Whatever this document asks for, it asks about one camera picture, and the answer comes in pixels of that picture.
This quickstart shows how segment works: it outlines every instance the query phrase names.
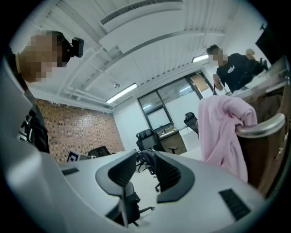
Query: brick wall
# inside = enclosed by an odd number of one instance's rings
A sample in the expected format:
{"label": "brick wall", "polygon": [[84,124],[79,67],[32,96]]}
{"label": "brick wall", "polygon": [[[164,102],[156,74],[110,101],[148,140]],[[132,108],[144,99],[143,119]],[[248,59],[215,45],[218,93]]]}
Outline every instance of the brick wall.
{"label": "brick wall", "polygon": [[66,162],[69,151],[88,154],[106,146],[110,153],[123,151],[112,114],[35,100],[48,130],[50,154]]}

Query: ceiling duct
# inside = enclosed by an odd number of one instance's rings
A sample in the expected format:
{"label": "ceiling duct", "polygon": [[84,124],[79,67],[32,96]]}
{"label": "ceiling duct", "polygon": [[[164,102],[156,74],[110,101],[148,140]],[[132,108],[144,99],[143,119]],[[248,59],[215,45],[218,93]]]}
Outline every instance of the ceiling duct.
{"label": "ceiling duct", "polygon": [[116,27],[138,17],[161,10],[181,10],[182,6],[182,0],[139,1],[115,10],[100,20],[100,24],[107,32],[110,32]]}

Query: metal railing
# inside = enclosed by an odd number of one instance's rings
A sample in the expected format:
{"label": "metal railing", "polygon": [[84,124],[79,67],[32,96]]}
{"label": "metal railing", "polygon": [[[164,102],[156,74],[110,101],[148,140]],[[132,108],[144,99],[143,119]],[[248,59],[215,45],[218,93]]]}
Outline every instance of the metal railing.
{"label": "metal railing", "polygon": [[271,135],[280,130],[286,122],[283,113],[277,113],[271,119],[254,126],[237,126],[237,136],[244,138],[259,138]]}

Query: floor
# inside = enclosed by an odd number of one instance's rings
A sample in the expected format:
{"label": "floor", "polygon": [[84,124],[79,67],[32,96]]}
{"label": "floor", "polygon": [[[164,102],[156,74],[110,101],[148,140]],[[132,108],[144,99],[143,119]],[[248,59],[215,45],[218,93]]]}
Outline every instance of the floor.
{"label": "floor", "polygon": [[[157,178],[154,178],[148,170],[138,173],[137,171],[133,174],[131,180],[133,183],[136,194],[140,197],[140,202],[138,203],[139,209],[144,209],[149,206],[156,206],[156,197],[159,193],[156,192],[155,186],[159,183]],[[143,217],[151,214],[152,211],[148,210],[140,214],[140,219],[136,221],[138,224]],[[137,229],[134,224],[130,224],[129,228]]]}

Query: pink towel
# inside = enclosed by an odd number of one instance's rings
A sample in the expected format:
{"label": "pink towel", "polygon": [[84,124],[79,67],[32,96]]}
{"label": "pink towel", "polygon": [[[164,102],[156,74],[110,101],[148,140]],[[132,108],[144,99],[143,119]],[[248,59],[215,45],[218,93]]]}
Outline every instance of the pink towel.
{"label": "pink towel", "polygon": [[202,160],[227,168],[247,182],[246,162],[235,129],[236,125],[257,124],[254,108],[237,97],[211,96],[200,101],[198,124]]}

